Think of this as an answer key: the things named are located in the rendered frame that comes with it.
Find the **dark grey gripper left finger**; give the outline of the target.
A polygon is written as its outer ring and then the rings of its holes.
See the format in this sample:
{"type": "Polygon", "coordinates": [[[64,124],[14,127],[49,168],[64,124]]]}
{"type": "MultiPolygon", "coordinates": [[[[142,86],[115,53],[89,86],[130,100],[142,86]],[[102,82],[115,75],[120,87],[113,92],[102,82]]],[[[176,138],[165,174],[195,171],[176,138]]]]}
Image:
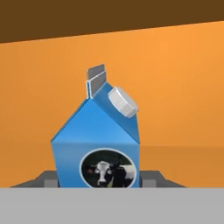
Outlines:
{"type": "Polygon", "coordinates": [[[56,171],[43,171],[35,179],[16,185],[16,187],[59,187],[59,181],[56,171]]]}

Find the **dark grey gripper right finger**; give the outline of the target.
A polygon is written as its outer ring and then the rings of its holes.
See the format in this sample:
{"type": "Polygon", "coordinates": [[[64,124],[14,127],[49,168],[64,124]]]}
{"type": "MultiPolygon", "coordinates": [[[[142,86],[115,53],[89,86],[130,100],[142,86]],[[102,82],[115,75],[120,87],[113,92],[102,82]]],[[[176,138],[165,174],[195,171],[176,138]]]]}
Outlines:
{"type": "Polygon", "coordinates": [[[181,184],[166,179],[160,171],[140,171],[139,186],[148,187],[182,187],[181,184]]]}

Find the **blue milk carton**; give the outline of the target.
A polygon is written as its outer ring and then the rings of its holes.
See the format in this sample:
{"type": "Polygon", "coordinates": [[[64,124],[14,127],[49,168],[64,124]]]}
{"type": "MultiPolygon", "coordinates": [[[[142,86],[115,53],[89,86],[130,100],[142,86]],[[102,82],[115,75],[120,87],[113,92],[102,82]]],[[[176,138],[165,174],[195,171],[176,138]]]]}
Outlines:
{"type": "Polygon", "coordinates": [[[60,187],[138,188],[138,106],[107,82],[104,65],[87,70],[87,96],[51,140],[60,187]]]}

